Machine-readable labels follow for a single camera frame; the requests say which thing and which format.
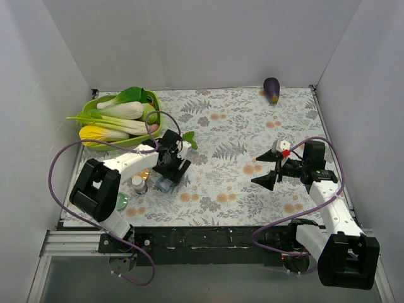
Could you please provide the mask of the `blue rectangular pill box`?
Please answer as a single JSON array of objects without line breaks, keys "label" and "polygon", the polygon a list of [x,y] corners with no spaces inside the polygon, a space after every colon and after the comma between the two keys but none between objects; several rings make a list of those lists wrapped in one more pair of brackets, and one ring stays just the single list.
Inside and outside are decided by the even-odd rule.
[{"label": "blue rectangular pill box", "polygon": [[175,184],[170,179],[167,179],[165,177],[159,178],[155,185],[157,189],[159,189],[163,193],[169,192],[175,186]]}]

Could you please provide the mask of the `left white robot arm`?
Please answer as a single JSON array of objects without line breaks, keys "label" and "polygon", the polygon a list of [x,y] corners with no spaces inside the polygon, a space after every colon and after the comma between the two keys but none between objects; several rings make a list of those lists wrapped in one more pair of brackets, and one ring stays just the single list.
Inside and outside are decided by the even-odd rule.
[{"label": "left white robot arm", "polygon": [[91,158],[85,162],[69,201],[114,235],[112,244],[126,253],[133,248],[134,237],[128,233],[131,225],[116,209],[121,183],[145,169],[153,169],[162,177],[163,191],[174,187],[191,164],[186,159],[191,148],[192,144],[168,130],[163,137],[146,140],[116,158]]}]

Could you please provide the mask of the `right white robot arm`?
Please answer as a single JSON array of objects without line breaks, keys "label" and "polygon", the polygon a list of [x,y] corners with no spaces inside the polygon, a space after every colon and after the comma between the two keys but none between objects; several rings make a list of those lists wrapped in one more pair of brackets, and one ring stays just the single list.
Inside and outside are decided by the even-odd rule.
[{"label": "right white robot arm", "polygon": [[[276,140],[271,149],[257,157],[259,162],[273,162],[275,168],[252,182],[268,190],[284,177],[300,180],[315,207],[287,218],[269,223],[255,231],[251,240],[260,248],[284,256],[306,257],[316,260],[320,282],[328,287],[370,290],[374,285],[380,246],[376,238],[369,237],[354,220],[341,194],[345,188],[343,172],[336,175],[326,169],[324,159],[332,143],[319,136],[302,142],[302,156],[290,154],[296,150],[288,141]],[[259,234],[286,222],[289,232],[286,245],[293,251],[283,251],[259,243]]]}]

